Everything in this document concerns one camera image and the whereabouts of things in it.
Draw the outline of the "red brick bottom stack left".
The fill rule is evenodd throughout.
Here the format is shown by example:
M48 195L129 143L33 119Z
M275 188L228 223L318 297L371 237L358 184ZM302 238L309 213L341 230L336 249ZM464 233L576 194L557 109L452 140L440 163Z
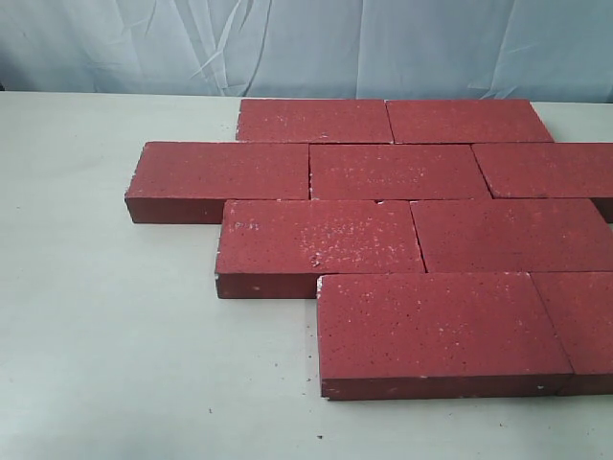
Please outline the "red brick bottom stack left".
M244 99L236 139L307 144L394 142L382 100Z

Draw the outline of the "red brick third row right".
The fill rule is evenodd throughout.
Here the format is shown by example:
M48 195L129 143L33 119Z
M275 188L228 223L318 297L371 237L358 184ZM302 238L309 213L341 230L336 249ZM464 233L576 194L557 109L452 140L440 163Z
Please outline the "red brick third row right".
M429 272L612 269L612 231L585 198L415 201Z

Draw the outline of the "red brick right middle row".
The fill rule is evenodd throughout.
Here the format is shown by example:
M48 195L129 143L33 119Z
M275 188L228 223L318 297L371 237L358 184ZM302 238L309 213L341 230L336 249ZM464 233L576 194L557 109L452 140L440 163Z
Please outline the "red brick right middle row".
M610 143L492 143L471 146L495 198L588 198L612 222Z

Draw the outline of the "white backdrop cloth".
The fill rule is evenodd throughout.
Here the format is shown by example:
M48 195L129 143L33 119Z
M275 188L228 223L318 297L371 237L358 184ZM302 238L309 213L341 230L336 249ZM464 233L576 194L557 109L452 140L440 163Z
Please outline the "white backdrop cloth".
M9 90L608 103L608 1L5 1Z

